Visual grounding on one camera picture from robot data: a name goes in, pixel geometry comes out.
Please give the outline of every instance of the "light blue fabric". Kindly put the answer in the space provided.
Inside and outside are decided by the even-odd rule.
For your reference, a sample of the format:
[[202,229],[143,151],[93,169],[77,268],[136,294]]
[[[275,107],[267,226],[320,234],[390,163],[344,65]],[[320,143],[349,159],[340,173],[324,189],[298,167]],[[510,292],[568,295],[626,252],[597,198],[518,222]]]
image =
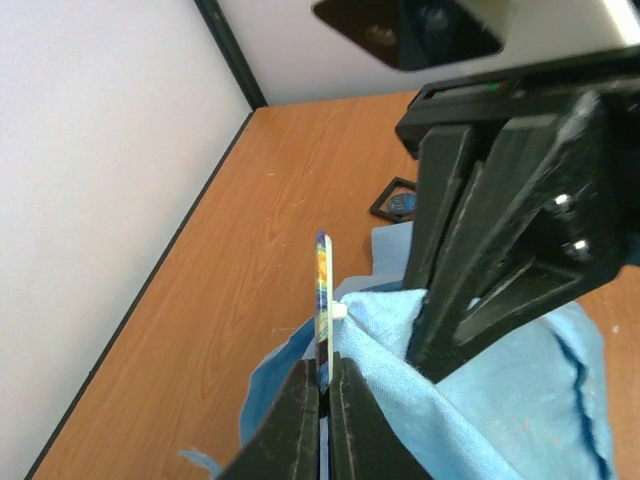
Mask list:
[[[410,228],[374,230],[374,275],[345,281],[335,295],[357,319],[336,322],[336,349],[355,359],[398,438],[436,480],[615,478],[603,342],[576,303],[505,336],[438,385],[404,362],[424,295],[394,291]],[[361,288],[377,292],[349,293]],[[312,336],[309,321],[253,373],[243,444],[286,372],[313,354]]]

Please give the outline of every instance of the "wood grain surface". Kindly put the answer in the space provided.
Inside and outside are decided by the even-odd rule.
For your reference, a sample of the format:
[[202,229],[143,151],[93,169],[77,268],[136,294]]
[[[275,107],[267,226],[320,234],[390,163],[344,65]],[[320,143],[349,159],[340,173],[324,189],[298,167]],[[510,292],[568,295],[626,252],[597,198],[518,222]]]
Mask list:
[[[412,94],[261,109],[251,119],[35,478],[207,478],[226,464],[250,372],[313,313],[314,235],[336,284],[371,271],[368,207],[417,164],[394,134]],[[620,478],[640,470],[640,270],[581,299],[606,339]]]

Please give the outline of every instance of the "crumpled towel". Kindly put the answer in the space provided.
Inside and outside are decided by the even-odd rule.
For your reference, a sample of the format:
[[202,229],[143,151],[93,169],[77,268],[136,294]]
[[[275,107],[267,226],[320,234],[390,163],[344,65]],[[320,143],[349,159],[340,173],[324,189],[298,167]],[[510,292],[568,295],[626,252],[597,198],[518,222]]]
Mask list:
[[[373,277],[341,286],[378,292],[342,297],[358,321],[336,322],[334,344],[357,362],[394,433],[425,469],[436,480],[615,478],[603,341],[580,306],[571,303],[511,332],[434,385],[404,362],[425,294],[394,291],[410,226],[385,228],[373,234]],[[396,282],[380,285],[393,270]],[[312,356],[312,339],[309,321],[252,374],[243,444],[293,363]]]

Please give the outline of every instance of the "black 3d-printed bracket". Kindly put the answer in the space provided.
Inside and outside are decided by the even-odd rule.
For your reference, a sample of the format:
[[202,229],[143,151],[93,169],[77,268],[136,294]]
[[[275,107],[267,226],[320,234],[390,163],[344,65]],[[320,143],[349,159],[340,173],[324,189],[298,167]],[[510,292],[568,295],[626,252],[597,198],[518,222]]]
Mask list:
[[436,382],[511,330],[612,280],[624,264],[595,92],[554,113],[434,126],[420,144],[403,287],[427,287],[408,360]]

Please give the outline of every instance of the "metal screw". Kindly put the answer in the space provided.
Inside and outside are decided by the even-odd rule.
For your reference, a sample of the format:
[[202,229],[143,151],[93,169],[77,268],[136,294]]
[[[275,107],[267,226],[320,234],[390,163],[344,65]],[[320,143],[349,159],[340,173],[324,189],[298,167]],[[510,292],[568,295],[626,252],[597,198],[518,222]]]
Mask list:
[[584,239],[574,243],[565,243],[562,249],[574,260],[580,262],[589,260],[589,242]]
[[572,199],[570,195],[563,193],[554,198],[551,202],[545,205],[545,210],[555,215],[562,215],[571,210]]
[[380,25],[371,25],[367,28],[365,38],[371,43],[384,47],[392,47],[398,43],[398,37],[396,37],[395,32],[390,28],[381,27]]

